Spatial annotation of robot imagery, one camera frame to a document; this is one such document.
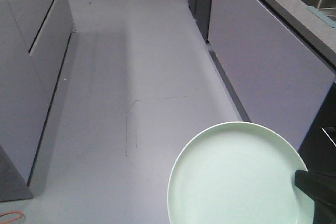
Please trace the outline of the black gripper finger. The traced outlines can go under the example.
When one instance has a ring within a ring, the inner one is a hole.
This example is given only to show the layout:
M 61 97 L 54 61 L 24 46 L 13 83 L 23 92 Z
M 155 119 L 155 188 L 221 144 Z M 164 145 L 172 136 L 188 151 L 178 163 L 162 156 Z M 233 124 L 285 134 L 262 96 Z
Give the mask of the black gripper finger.
M 295 186 L 315 203 L 313 223 L 335 223 L 335 173 L 296 170 Z

